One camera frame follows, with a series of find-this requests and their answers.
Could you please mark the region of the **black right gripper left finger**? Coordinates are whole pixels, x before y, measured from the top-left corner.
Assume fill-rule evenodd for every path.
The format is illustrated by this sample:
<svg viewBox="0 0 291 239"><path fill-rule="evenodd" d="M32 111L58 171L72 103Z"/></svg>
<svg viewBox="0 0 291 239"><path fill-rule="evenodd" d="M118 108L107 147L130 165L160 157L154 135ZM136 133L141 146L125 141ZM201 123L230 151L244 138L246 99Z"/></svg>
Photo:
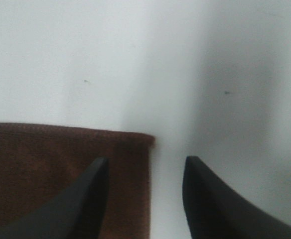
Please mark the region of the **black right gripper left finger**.
<svg viewBox="0 0 291 239"><path fill-rule="evenodd" d="M109 191L109 161L96 158L40 208L0 228L0 239L97 239Z"/></svg>

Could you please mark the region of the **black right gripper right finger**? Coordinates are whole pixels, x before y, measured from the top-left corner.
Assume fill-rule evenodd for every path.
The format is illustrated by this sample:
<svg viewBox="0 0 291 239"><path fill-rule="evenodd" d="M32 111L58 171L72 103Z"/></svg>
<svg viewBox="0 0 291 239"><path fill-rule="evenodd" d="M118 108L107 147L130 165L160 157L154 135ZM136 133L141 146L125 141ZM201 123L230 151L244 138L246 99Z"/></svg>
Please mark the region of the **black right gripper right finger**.
<svg viewBox="0 0 291 239"><path fill-rule="evenodd" d="M182 199L193 239L291 239L291 226L244 199L197 156L185 160Z"/></svg>

